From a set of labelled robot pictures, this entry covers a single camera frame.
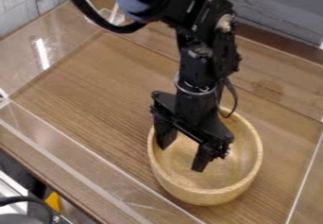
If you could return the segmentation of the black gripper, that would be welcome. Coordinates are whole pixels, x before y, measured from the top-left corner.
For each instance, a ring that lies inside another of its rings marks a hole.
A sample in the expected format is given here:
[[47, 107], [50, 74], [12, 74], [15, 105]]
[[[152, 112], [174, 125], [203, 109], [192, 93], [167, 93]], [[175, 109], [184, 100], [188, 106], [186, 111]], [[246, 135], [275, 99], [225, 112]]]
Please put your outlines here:
[[219, 109], [225, 83], [212, 88], [176, 88], [176, 93], [151, 93], [150, 112], [154, 117], [156, 143], [166, 149], [183, 133], [198, 143], [192, 170], [203, 172], [207, 164], [225, 158], [234, 142], [234, 133], [219, 120], [229, 118], [234, 111], [223, 114]]

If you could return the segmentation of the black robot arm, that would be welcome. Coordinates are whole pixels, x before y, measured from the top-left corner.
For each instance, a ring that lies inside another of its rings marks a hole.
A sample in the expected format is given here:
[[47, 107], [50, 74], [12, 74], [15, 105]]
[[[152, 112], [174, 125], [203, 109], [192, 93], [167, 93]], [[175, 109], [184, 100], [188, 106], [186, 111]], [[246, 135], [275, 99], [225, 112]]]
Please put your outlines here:
[[88, 0], [71, 0], [87, 18], [103, 29], [131, 33], [154, 21], [175, 30], [180, 54], [174, 79], [176, 93], [151, 93], [156, 142], [167, 148], [176, 135], [198, 142], [192, 163], [196, 172], [217, 158], [225, 158], [235, 141], [221, 122], [227, 117], [219, 103], [225, 90], [233, 90], [229, 76], [241, 70], [242, 56], [235, 42], [234, 6], [229, 0], [116, 0], [132, 22], [110, 23]]

